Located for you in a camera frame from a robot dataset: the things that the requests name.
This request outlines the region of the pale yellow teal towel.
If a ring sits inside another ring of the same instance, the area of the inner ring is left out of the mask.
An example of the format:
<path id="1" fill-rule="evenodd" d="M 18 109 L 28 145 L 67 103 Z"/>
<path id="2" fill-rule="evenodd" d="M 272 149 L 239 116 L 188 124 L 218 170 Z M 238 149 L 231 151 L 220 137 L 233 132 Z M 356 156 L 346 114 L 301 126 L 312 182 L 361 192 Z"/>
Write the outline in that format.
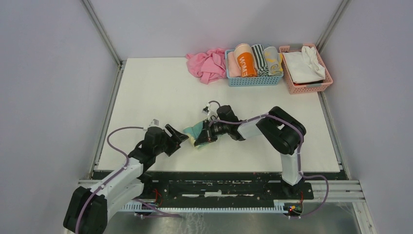
<path id="1" fill-rule="evenodd" d="M 190 143 L 194 146 L 195 149 L 200 150 L 202 148 L 204 148 L 207 144 L 212 143 L 212 139 L 207 139 L 205 142 L 201 142 L 201 143 L 196 143 L 199 136 L 201 135 L 201 132 L 203 130 L 204 124 L 207 123 L 209 124 L 210 121 L 209 120 L 203 120 L 201 122 L 198 122 L 197 124 L 195 124 L 194 126 L 191 127 L 186 127 L 183 132 L 186 136 L 188 136 L 188 139 L 190 141 Z"/>

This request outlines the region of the yellow grey patterned towel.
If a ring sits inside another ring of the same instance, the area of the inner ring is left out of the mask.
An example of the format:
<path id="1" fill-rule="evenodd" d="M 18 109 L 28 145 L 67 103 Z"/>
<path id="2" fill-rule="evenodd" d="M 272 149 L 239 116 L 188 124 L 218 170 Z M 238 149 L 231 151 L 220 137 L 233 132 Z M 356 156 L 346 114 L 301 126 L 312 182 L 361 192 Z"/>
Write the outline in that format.
<path id="1" fill-rule="evenodd" d="M 281 66 L 282 57 L 274 46 L 269 46 L 264 49 L 263 56 L 267 64 L 267 71 L 265 73 L 268 77 L 281 77 L 283 69 Z"/>

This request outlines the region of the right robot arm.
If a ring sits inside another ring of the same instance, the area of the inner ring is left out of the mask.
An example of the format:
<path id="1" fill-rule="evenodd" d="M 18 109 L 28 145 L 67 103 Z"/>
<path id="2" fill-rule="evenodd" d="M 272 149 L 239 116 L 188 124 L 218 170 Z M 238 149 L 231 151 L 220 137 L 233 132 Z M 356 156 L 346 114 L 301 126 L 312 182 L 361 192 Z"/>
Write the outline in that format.
<path id="1" fill-rule="evenodd" d="M 307 131 L 304 125 L 281 107 L 275 106 L 268 113 L 240 120 L 231 106 L 220 106 L 216 115 L 185 128 L 184 133 L 189 136 L 194 147 L 216 142 L 222 135 L 229 135 L 235 141 L 264 136 L 281 155 L 284 182 L 281 186 L 282 195 L 294 199 L 300 194 L 300 184 L 305 181 L 300 151 Z"/>

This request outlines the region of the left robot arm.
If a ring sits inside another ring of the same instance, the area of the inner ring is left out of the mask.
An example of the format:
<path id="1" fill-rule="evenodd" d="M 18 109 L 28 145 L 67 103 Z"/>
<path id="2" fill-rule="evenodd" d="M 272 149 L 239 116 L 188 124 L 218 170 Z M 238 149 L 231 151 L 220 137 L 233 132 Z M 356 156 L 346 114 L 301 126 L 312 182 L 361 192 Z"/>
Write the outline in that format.
<path id="1" fill-rule="evenodd" d="M 134 198 L 148 198 L 153 185 L 145 172 L 162 153 L 171 156 L 188 140 L 169 124 L 146 129 L 143 140 L 125 154 L 125 162 L 96 184 L 79 186 L 72 194 L 63 227 L 75 234 L 102 234 L 110 219 Z"/>

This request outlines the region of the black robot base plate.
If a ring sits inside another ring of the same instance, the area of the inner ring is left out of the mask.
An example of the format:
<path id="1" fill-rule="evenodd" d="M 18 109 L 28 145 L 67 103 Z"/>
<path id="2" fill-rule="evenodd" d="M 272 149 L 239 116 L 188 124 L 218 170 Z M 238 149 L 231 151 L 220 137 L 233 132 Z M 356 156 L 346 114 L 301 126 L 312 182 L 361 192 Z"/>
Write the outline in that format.
<path id="1" fill-rule="evenodd" d="M 343 172 L 306 179 L 289 189 L 279 173 L 148 172 L 144 201 L 162 208 L 271 208 L 278 202 L 346 201 L 357 190 Z"/>

